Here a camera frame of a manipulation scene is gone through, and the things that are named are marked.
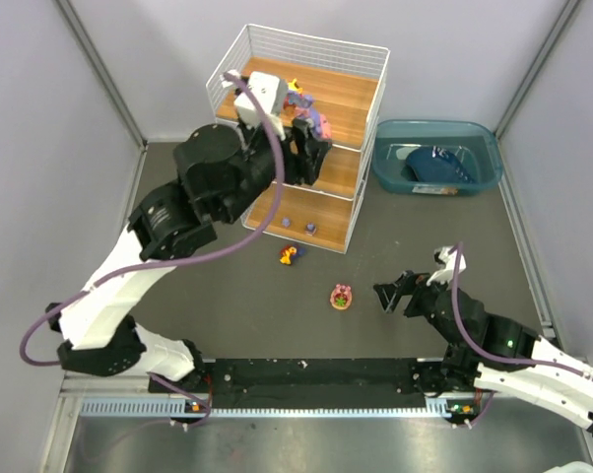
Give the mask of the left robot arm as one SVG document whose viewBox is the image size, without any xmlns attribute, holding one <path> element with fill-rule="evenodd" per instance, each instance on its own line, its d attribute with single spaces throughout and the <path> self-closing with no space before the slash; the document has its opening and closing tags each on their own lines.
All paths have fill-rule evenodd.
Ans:
<svg viewBox="0 0 593 473">
<path fill-rule="evenodd" d="M 204 363 L 195 345 L 145 329 L 130 311 L 172 271 L 172 261 L 215 241 L 214 225 L 234 223 L 277 175 L 262 126 L 205 125 L 173 156 L 177 177 L 135 207 L 85 296 L 54 317 L 64 370 L 102 377 L 150 372 L 189 387 L 199 381 Z"/>
</svg>

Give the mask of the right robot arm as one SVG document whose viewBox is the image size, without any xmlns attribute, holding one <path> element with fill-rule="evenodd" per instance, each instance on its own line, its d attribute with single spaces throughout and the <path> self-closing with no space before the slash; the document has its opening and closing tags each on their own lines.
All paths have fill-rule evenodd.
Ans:
<svg viewBox="0 0 593 473">
<path fill-rule="evenodd" d="M 516 397 L 554 412 L 593 438 L 593 367 L 568 355 L 537 331 L 486 311 L 456 284 L 403 272 L 373 287 L 381 307 L 424 318 L 446 341 L 443 377 L 455 386 Z"/>
</svg>

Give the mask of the yellow bear ice cream cone toy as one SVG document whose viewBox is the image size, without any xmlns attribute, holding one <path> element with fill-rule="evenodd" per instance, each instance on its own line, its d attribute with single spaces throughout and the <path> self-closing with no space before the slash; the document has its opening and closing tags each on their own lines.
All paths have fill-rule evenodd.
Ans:
<svg viewBox="0 0 593 473">
<path fill-rule="evenodd" d="M 284 107 L 310 108 L 314 103 L 311 95 L 305 94 L 298 84 L 297 78 L 288 82 L 288 92 L 284 100 Z"/>
</svg>

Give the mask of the purple bunny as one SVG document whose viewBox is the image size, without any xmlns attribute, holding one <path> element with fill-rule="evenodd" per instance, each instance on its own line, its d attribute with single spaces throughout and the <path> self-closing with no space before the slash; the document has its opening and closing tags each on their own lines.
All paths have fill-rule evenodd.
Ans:
<svg viewBox="0 0 593 473">
<path fill-rule="evenodd" d="M 332 140 L 332 128 L 327 117 L 320 113 L 313 106 L 310 107 L 296 107 L 295 117 L 303 119 L 308 123 L 312 133 L 321 140 Z"/>
</svg>

